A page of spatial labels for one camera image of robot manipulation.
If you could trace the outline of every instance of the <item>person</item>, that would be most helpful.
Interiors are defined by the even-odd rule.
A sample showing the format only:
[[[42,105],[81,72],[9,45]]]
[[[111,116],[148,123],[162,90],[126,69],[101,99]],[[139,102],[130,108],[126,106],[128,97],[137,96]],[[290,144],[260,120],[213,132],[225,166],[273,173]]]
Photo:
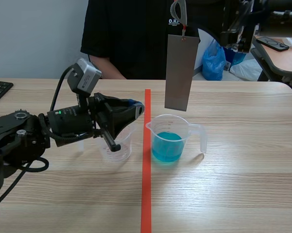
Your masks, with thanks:
[[[166,76],[168,34],[182,35],[173,0],[89,0],[81,52],[105,79]],[[187,27],[186,36],[198,36]]]

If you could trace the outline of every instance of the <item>white plastic bag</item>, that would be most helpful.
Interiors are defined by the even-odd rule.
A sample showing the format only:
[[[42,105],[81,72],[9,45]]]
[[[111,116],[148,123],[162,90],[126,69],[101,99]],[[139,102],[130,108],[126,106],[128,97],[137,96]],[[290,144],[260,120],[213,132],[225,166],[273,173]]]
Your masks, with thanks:
[[[262,68],[255,59],[244,61],[240,64],[232,66],[230,73],[238,78],[247,79],[256,82],[262,72]]]

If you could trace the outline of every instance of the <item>table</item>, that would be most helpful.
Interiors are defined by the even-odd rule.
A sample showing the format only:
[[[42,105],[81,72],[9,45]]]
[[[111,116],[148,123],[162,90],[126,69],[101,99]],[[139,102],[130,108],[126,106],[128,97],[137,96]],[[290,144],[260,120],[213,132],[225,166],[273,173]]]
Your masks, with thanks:
[[[256,41],[254,37],[253,44],[256,49],[253,49],[252,54],[260,57],[268,64],[271,71],[280,76],[292,77],[292,49],[284,52],[278,52],[272,48],[262,45]],[[281,38],[276,38],[276,41],[282,42]]]
[[[0,116],[47,112],[57,80],[4,79],[15,86]],[[95,91],[144,101],[152,118],[177,114],[201,123],[208,152],[192,136],[174,164],[152,160],[153,233],[292,233],[292,90],[282,83],[192,83],[187,112],[164,109],[164,81],[100,80]],[[64,82],[57,108],[75,105]],[[48,149],[50,168],[28,173],[0,205],[0,233],[139,233],[144,117],[131,157],[104,161],[97,141]],[[5,180],[5,188],[15,176]]]

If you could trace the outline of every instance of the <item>clear plastic measuring cup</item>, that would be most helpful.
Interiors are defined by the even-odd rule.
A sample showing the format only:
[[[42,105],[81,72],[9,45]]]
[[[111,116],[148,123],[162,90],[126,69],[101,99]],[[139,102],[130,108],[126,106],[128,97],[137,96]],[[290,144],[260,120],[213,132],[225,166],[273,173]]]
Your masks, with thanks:
[[[117,152],[112,152],[109,149],[109,146],[106,144],[105,140],[99,138],[99,149],[102,156],[113,162],[120,162],[128,157],[130,157],[132,153],[132,145],[131,145],[131,134],[136,130],[134,124],[130,124],[126,126],[117,136],[115,142],[121,145],[121,150]]]
[[[206,153],[207,134],[202,125],[189,124],[180,116],[160,115],[146,124],[146,127],[152,132],[151,150],[158,160],[178,160],[191,134],[200,135],[200,151]]]

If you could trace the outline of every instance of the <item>robotic arm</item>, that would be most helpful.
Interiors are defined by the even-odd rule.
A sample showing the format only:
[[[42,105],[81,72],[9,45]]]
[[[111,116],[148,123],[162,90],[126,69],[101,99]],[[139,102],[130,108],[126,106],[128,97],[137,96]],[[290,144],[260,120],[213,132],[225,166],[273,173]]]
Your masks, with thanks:
[[[176,0],[172,16],[248,53],[253,35],[292,37],[292,0]]]
[[[68,73],[68,84],[77,95],[78,105],[53,111],[53,100],[47,116],[17,110],[0,117],[0,189],[3,180],[17,169],[41,172],[48,168],[48,161],[41,156],[45,149],[50,148],[50,138],[61,147],[91,137],[102,137],[111,151],[119,151],[121,147],[114,139],[144,112],[144,105],[135,100],[121,100],[100,93],[91,97],[101,72],[84,59],[67,69],[62,80]],[[35,160],[42,161],[45,166],[29,168]]]

